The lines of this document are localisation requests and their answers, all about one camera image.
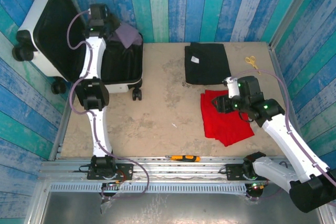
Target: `red cloth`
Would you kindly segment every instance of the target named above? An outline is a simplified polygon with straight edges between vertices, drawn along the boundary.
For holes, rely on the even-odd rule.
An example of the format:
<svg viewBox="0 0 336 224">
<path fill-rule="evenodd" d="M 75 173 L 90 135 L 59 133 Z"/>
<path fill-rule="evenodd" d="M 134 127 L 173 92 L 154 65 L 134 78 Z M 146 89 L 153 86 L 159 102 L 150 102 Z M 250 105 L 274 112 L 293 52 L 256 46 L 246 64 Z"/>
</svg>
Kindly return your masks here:
<svg viewBox="0 0 336 224">
<path fill-rule="evenodd" d="M 240 119 L 238 111 L 228 114 L 218 113 L 211 101 L 227 94 L 228 91 L 205 90 L 201 94 L 201 112 L 204 122 L 205 137 L 215 138 L 225 146 L 232 145 L 248 137 L 254 136 L 250 124 Z M 248 120 L 248 116 L 242 113 L 242 118 Z"/>
</svg>

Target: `black cloth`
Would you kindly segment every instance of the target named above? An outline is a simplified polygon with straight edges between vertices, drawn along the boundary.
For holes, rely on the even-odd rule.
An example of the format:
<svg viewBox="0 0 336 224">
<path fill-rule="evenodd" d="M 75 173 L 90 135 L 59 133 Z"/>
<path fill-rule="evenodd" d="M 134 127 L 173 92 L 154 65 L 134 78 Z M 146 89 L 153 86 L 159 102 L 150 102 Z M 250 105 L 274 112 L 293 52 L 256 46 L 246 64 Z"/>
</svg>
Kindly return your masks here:
<svg viewBox="0 0 336 224">
<path fill-rule="evenodd" d="M 184 48 L 185 80 L 189 84 L 221 84 L 231 76 L 223 44 L 190 43 Z"/>
</svg>

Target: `purple cable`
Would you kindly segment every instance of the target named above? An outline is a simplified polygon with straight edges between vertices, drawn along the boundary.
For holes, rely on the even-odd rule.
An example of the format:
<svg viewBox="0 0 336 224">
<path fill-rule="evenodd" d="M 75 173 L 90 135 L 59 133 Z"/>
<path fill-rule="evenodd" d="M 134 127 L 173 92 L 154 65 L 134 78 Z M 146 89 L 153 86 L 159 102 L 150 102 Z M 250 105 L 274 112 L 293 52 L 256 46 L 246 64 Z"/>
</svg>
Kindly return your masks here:
<svg viewBox="0 0 336 224">
<path fill-rule="evenodd" d="M 324 175 L 324 177 L 327 178 L 327 180 L 329 180 L 329 182 L 331 184 L 333 184 L 335 187 L 336 187 L 336 182 L 315 162 L 315 160 L 309 155 L 309 153 L 303 148 L 303 146 L 299 143 L 299 141 L 297 140 L 297 138 L 294 136 L 294 134 L 292 133 L 290 127 L 289 127 L 289 95 L 288 95 L 288 92 L 287 92 L 287 88 L 285 86 L 285 84 L 283 83 L 283 81 L 281 81 L 281 79 L 279 77 L 277 77 L 275 74 L 267 71 L 267 70 L 262 70 L 262 69 L 251 69 L 251 70 L 246 70 L 246 71 L 243 71 L 239 74 L 237 74 L 236 76 L 234 77 L 231 77 L 231 80 L 233 78 L 237 78 L 238 76 L 241 76 L 243 74 L 246 74 L 246 73 L 251 73 L 251 72 L 262 72 L 262 73 L 266 73 L 266 74 L 269 74 L 273 77 L 275 77 L 279 83 L 281 84 L 282 86 L 282 89 L 284 90 L 284 93 L 285 93 L 285 100 L 286 100 L 286 113 L 285 113 L 285 124 L 286 124 L 286 129 L 287 129 L 287 133 L 292 137 L 292 139 L 294 140 L 294 142 L 299 146 L 299 148 L 302 150 L 302 152 L 306 155 L 306 157 L 309 159 L 309 161 L 312 163 L 312 165 L 314 167 L 316 167 L 317 170 L 319 170 L 319 172 L 321 174 Z"/>
<path fill-rule="evenodd" d="M 138 162 L 134 161 L 134 160 L 131 160 L 129 158 L 126 158 L 126 157 L 118 157 L 118 156 L 115 156 L 114 154 L 112 153 L 109 153 L 101 144 L 100 144 L 100 141 L 98 140 L 98 136 L 97 136 L 97 129 L 96 129 L 96 115 L 90 111 L 90 110 L 86 110 L 86 111 L 77 111 L 73 105 L 73 100 L 72 100 L 72 97 L 74 96 L 74 91 L 75 91 L 75 88 L 76 86 L 82 81 L 85 79 L 86 76 L 88 76 L 89 74 L 89 71 L 90 71 L 90 67 L 91 67 L 91 63 L 92 63 L 92 47 L 91 45 L 86 42 L 86 41 L 81 41 L 80 43 L 78 43 L 78 45 L 76 45 L 75 47 L 73 47 L 71 44 L 70 44 L 70 39 L 69 39 L 69 35 L 70 35 L 70 30 L 71 30 L 71 26 L 73 25 L 73 23 L 75 22 L 75 20 L 82 14 L 84 13 L 88 13 L 89 11 L 86 10 L 84 12 L 81 12 L 79 14 L 77 14 L 73 19 L 72 21 L 70 22 L 69 26 L 68 26 L 68 30 L 67 30 L 67 43 L 68 43 L 68 46 L 70 49 L 72 50 L 76 50 L 77 48 L 79 48 L 81 45 L 83 44 L 86 44 L 87 47 L 89 48 L 90 50 L 90 60 L 89 60 L 89 63 L 88 63 L 88 69 L 87 69 L 87 72 L 85 73 L 85 75 L 81 78 L 79 78 L 71 87 L 71 90 L 70 90 L 70 97 L 69 97 L 69 102 L 70 102 L 70 107 L 71 109 L 76 113 L 76 114 L 79 114 L 79 115 L 83 115 L 83 114 L 87 114 L 87 113 L 91 113 L 92 117 L 93 117 L 93 134 L 94 134 L 94 138 L 95 138 L 95 141 L 97 142 L 98 146 L 103 150 L 103 152 L 105 152 L 107 155 L 113 157 L 113 158 L 116 158 L 116 159 L 121 159 L 121 160 L 126 160 L 128 162 L 131 162 L 131 163 L 134 163 L 136 165 L 138 165 L 141 169 L 143 169 L 143 171 L 145 172 L 146 176 L 147 176 L 147 184 L 146 184 L 146 187 L 144 189 L 144 191 L 142 191 L 139 195 L 137 196 L 127 196 L 127 197 L 118 197 L 117 199 L 131 199 L 131 198 L 138 198 L 138 197 L 141 197 L 147 190 L 148 190 L 148 187 L 149 187 L 149 182 L 150 182 L 150 179 L 149 179 L 149 174 L 147 172 L 147 170 L 141 165 L 139 164 Z"/>
</svg>

